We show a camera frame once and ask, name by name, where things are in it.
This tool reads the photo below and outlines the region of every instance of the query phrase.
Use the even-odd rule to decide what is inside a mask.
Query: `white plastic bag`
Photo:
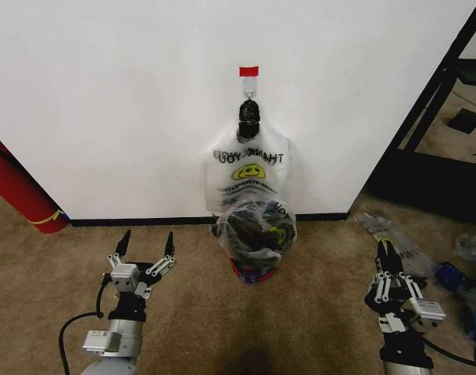
[[[232,127],[205,157],[206,209],[223,213],[243,193],[286,201],[290,162],[289,140],[277,131],[261,123],[254,138],[243,139]]]
[[[476,262],[476,235],[465,233],[456,239],[456,254]]]

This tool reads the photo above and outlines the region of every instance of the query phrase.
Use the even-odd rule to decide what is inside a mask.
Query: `black hook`
[[[259,133],[259,105],[252,99],[245,100],[239,107],[239,135],[251,139]]]

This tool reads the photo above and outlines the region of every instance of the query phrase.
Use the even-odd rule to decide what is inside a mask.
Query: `brown carpet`
[[[362,195],[353,212],[382,212],[434,260],[452,260],[454,238],[476,230],[441,216]],[[269,281],[244,285],[207,226],[134,227],[128,260],[153,261],[174,231],[178,264],[156,285],[147,308],[143,374],[379,374],[382,336],[363,303],[374,273],[375,242],[353,219],[299,224],[299,242]],[[106,256],[126,228],[73,228],[43,235],[0,199],[0,374],[61,373],[57,335],[78,313],[94,309]],[[457,304],[440,287],[449,314],[428,337],[466,357]],[[103,299],[114,305],[109,287]],[[86,318],[66,334],[72,373],[95,360],[81,349],[88,329],[107,321]],[[472,373],[430,352],[437,374]]]

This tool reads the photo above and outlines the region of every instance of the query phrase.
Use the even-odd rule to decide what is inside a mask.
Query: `blue object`
[[[435,278],[449,291],[456,291],[460,285],[467,281],[465,275],[450,262],[441,263],[441,268],[435,273]]]

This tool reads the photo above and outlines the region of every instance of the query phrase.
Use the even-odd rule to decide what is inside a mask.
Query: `black item on floor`
[[[462,108],[453,120],[449,121],[448,126],[463,133],[470,134],[476,128],[476,112]]]
[[[369,192],[476,224],[476,164],[395,150],[378,164]]]

